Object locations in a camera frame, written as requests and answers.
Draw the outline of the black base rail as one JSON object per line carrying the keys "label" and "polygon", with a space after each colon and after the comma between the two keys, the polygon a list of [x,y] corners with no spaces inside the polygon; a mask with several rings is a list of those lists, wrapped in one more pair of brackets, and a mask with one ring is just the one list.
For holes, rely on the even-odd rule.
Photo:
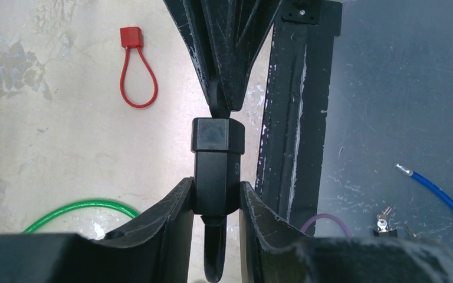
{"label": "black base rail", "polygon": [[343,5],[283,1],[274,20],[255,191],[311,233],[317,214],[334,40]]}

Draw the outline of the red cable lock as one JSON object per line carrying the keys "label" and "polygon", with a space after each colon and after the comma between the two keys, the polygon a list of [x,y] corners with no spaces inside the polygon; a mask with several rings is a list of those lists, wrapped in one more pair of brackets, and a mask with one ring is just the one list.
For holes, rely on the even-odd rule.
{"label": "red cable lock", "polygon": [[144,36],[140,27],[121,27],[120,43],[124,60],[119,88],[122,99],[136,109],[150,107],[157,99],[159,85],[144,53]]}

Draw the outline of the black padlock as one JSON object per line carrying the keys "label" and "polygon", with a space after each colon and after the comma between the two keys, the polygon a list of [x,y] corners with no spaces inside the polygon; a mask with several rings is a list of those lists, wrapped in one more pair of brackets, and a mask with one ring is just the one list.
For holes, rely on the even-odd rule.
{"label": "black padlock", "polygon": [[192,209],[205,225],[205,276],[208,282],[219,282],[225,262],[227,216],[239,208],[245,127],[234,119],[195,118],[191,151],[195,154]]}

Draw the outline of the keys on lower floor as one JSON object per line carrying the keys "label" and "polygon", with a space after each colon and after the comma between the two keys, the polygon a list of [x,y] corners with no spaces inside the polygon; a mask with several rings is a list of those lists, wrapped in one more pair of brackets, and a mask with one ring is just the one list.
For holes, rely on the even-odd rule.
{"label": "keys on lower floor", "polygon": [[373,230],[373,236],[380,238],[397,238],[398,229],[390,226],[389,214],[392,211],[392,207],[388,206],[385,210],[378,213],[376,216],[376,228]]}

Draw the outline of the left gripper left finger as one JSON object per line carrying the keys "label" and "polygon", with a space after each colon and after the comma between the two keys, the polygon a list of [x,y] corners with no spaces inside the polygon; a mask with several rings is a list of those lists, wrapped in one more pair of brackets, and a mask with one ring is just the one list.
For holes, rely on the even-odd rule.
{"label": "left gripper left finger", "polygon": [[0,235],[0,282],[186,282],[193,180],[103,239],[76,233]]}

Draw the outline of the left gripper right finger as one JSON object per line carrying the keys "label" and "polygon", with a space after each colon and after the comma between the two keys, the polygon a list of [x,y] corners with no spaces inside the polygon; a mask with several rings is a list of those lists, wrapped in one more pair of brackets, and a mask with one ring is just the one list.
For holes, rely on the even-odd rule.
{"label": "left gripper right finger", "polygon": [[453,254],[436,242],[312,238],[247,182],[239,205],[242,282],[453,282]]}

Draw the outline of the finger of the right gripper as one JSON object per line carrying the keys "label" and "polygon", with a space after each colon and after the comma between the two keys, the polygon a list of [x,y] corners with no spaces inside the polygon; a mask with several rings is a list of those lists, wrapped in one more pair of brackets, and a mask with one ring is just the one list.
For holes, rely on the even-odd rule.
{"label": "finger of the right gripper", "polygon": [[229,111],[240,111],[251,69],[281,1],[203,1],[215,72]]}
{"label": "finger of the right gripper", "polygon": [[164,3],[188,49],[211,116],[229,117],[231,111],[221,90],[211,43],[212,30],[202,1],[165,0]]}

